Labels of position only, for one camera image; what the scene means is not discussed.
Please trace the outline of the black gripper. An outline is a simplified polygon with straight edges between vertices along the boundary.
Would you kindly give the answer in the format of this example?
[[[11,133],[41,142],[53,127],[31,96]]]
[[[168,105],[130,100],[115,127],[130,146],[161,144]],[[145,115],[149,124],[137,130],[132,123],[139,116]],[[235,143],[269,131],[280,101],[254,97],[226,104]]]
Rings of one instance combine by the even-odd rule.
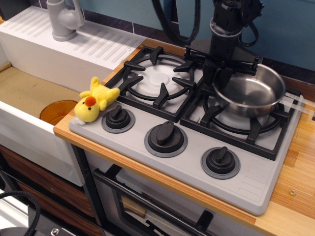
[[[217,79],[219,90],[226,87],[233,71],[254,75],[261,63],[261,57],[245,48],[238,37],[196,39],[186,46],[185,58],[203,66],[203,78],[208,86],[213,84],[217,68],[222,68]]]

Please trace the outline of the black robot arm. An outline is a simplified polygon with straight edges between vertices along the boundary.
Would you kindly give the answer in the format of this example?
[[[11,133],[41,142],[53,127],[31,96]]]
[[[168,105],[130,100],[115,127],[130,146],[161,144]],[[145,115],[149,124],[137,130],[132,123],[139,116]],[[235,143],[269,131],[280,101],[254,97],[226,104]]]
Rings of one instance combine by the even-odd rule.
[[[206,85],[218,81],[223,88],[236,72],[255,75],[262,62],[248,48],[258,41],[253,22],[261,16],[264,4],[259,0],[215,0],[213,3],[212,36],[192,41],[185,56],[201,63]]]

